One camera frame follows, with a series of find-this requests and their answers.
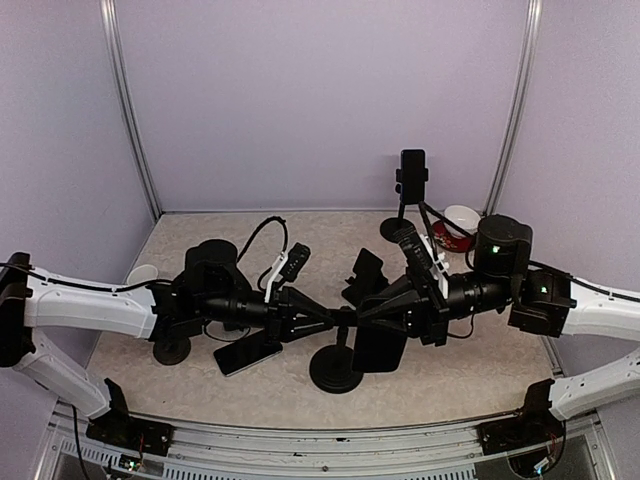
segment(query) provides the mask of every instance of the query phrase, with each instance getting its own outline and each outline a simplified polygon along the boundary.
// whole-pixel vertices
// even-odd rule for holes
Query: beige table
[[[210,238],[225,238],[240,249],[269,213],[165,215],[153,231],[138,264],[151,263],[162,277],[183,268],[185,251]],[[280,213],[290,241],[311,248],[311,259],[295,286],[327,307],[345,304],[340,291],[360,251],[381,257],[391,280],[403,273],[400,249],[378,234],[389,212]],[[420,225],[415,212],[408,217]],[[277,224],[268,226],[240,263],[255,284],[281,247]],[[461,256],[450,256],[453,270],[464,270]],[[452,325],[464,334],[469,322]],[[494,414],[522,404],[528,385],[551,376],[539,337],[507,326],[507,314],[476,317],[469,340],[450,339],[445,347],[422,347],[410,340],[394,373],[365,375],[344,395],[318,390],[309,361],[333,343],[327,332],[284,346],[284,352],[229,378],[219,372],[212,353],[223,344],[204,336],[192,339],[190,356],[166,367],[144,340],[103,333],[90,368],[117,382],[134,412],[213,424],[271,428],[376,428],[446,422]]]

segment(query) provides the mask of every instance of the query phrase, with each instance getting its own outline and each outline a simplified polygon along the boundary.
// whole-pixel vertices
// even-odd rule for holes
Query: black cable
[[[558,270],[557,268],[552,267],[550,265],[547,265],[546,263],[536,262],[534,260],[531,260],[529,262],[529,265],[531,265],[532,267],[539,268],[540,270],[544,270],[544,271],[547,271],[549,273],[553,273],[555,275],[560,275],[562,277],[569,278],[569,280],[571,280],[572,283],[575,283],[576,285],[584,287],[587,290],[591,290],[592,292],[596,292],[596,293],[599,293],[601,295],[606,295],[606,296],[611,297],[611,298],[617,298],[618,300],[626,300],[628,302],[640,303],[640,298],[638,298],[638,297],[633,297],[631,295],[625,295],[624,293],[616,293],[616,292],[613,292],[611,290],[606,290],[604,288],[596,287],[595,285],[591,285],[590,283],[583,282],[582,280],[574,277],[570,273],[563,272],[562,270]]]
[[[427,230],[429,244],[431,245],[431,250],[433,250],[433,258],[438,258],[438,242],[436,242],[436,232],[433,229],[433,225],[431,224],[429,215],[427,215],[426,203],[421,202],[420,204],[418,204],[418,209],[420,210],[420,216],[422,217],[424,228]]]
[[[251,327],[246,328],[246,332],[244,332],[241,337],[234,338],[233,340],[226,339],[226,338],[214,337],[209,332],[207,332],[207,326],[206,325],[202,326],[202,333],[204,333],[205,337],[209,337],[212,340],[217,340],[219,342],[224,342],[224,343],[236,343],[237,341],[242,340],[243,338],[246,338],[247,336],[249,336],[249,334],[251,333]]]
[[[82,474],[84,475],[85,480],[91,480],[89,474],[87,473],[87,466],[84,464],[84,460],[82,459],[82,450],[80,450],[80,435],[78,434],[78,410],[74,405],[71,405],[71,410],[73,411],[73,434],[76,437],[76,450],[78,450],[78,461],[80,462],[80,469],[82,470]]]
[[[262,286],[262,280],[264,280],[265,277],[269,275],[269,273],[271,273],[271,267],[267,268],[264,272],[260,274],[260,277],[258,277],[258,283],[257,283],[258,290],[260,290],[262,293],[265,293],[267,291],[267,289]]]
[[[145,282],[136,283],[134,285],[126,285],[124,287],[109,288],[109,287],[99,287],[97,285],[87,285],[84,283],[68,282],[66,280],[60,280],[58,278],[47,278],[44,275],[40,275],[32,270],[29,270],[28,268],[25,268],[23,265],[14,265],[12,263],[0,263],[0,268],[11,268],[14,270],[18,270],[19,272],[25,273],[30,277],[40,280],[41,282],[51,283],[53,285],[63,285],[65,287],[79,288],[82,290],[91,290],[92,292],[124,293],[124,292],[129,292],[131,290],[136,290],[137,288],[146,287],[149,285],[156,285],[156,284],[171,285],[172,283],[171,280],[156,278],[154,280],[147,280]]]
[[[549,466],[549,468],[547,468],[544,472],[542,472],[544,475],[546,475],[547,473],[549,473],[550,471],[552,471],[554,468],[558,466],[558,464],[560,463],[560,460],[562,460],[562,455],[564,455],[564,450],[566,445],[567,445],[567,422],[564,421],[562,422],[562,446],[560,447],[560,453],[558,453],[558,456],[553,460],[553,463]]]
[[[466,335],[454,335],[453,333],[447,333],[447,337],[455,338],[458,340],[466,340],[467,338],[471,338],[471,336],[473,335],[473,331],[476,328],[476,325],[474,322],[475,319],[476,319],[476,314],[474,313],[473,315],[471,315],[471,330]]]
[[[278,217],[278,216],[268,217],[268,218],[265,218],[260,223],[260,225],[258,225],[256,227],[256,229],[253,231],[253,233],[249,236],[249,239],[244,244],[244,247],[242,247],[242,250],[238,254],[238,262],[240,260],[242,260],[242,257],[244,257],[244,255],[247,253],[247,250],[249,250],[249,247],[251,246],[253,241],[258,236],[258,233],[260,233],[260,231],[264,227],[266,227],[267,225],[269,225],[270,223],[273,223],[273,222],[278,222],[282,226],[282,233],[283,233],[283,237],[284,238],[283,238],[283,242],[282,242],[282,250],[281,251],[285,252],[287,250],[287,246],[289,244],[289,231],[287,230],[287,221],[284,218]]]

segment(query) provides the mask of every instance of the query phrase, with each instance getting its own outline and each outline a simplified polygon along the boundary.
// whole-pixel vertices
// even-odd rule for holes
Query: purple wall
[[[0,259],[16,250],[121,281],[152,228],[115,96],[99,3],[0,6]],[[52,332],[85,362],[95,335]],[[0,371],[2,478],[26,479],[55,397]]]
[[[166,210],[395,207],[423,147],[438,207],[484,206],[526,0],[139,0],[118,17]]]
[[[547,0],[515,157],[499,211],[529,223],[535,258],[640,290],[640,9]],[[628,342],[558,342],[568,373]],[[599,409],[622,478],[640,471],[640,398]]]

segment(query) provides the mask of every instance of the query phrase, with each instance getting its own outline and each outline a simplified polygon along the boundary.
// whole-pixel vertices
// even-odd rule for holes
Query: black smartphone
[[[402,175],[400,201],[405,205],[417,205],[424,200],[427,155],[424,150],[402,150],[400,172]]]
[[[280,342],[266,339],[262,330],[213,352],[222,374],[228,377],[282,352]]]

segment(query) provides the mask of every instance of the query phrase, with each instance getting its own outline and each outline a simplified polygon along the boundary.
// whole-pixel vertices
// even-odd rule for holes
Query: white bracket
[[[287,252],[280,252],[280,255],[278,255],[276,261],[273,262],[273,265],[271,265],[271,275],[269,275],[269,279],[267,280],[267,288],[264,293],[264,303],[269,303],[269,301],[271,300],[273,284],[275,283],[278,275],[280,275],[280,272],[282,271],[284,266],[287,264],[288,260],[289,255],[287,254]]]

